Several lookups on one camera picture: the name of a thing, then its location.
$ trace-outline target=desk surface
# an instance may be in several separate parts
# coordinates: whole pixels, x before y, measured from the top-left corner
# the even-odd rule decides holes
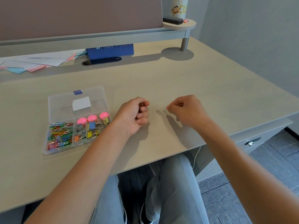
[[[180,46],[181,40],[135,44],[135,55],[118,63],[78,65],[69,73],[72,66],[64,73],[52,68],[52,75],[40,71],[38,77],[2,82],[0,113],[17,118],[2,118],[0,211],[47,196],[87,148],[42,154],[50,95],[102,85],[112,117],[136,96],[151,102],[150,125],[129,139],[112,173],[205,144],[163,112],[178,96],[195,94],[229,135],[299,111],[299,99],[201,42],[190,38],[186,52]]]

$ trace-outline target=jeans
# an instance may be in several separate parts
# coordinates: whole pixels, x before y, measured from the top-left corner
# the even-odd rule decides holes
[[[159,224],[208,224],[200,189],[189,160],[178,154],[166,159],[147,184],[146,216]],[[110,176],[97,202],[91,224],[123,224],[118,178]]]

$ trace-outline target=white cable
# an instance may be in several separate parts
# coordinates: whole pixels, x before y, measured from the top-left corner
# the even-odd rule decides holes
[[[196,160],[197,154],[199,153],[199,151],[200,151],[201,148],[202,147],[200,146],[199,149],[198,149],[198,151],[197,151],[197,153],[196,153],[196,155],[195,155],[192,169],[195,167],[195,160]]]

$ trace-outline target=person's left arm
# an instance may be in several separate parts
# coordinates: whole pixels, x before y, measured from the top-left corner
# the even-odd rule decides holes
[[[114,120],[25,224],[86,224],[125,143],[148,123],[149,104],[140,97],[124,103]],[[138,113],[138,106],[141,106],[141,113]]]

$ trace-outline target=forearm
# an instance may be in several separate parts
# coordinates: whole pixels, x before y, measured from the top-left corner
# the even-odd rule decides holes
[[[297,197],[213,121],[197,132],[207,143],[253,223],[298,223]]]
[[[111,122],[26,224],[87,223],[110,170],[130,136],[122,124]]]

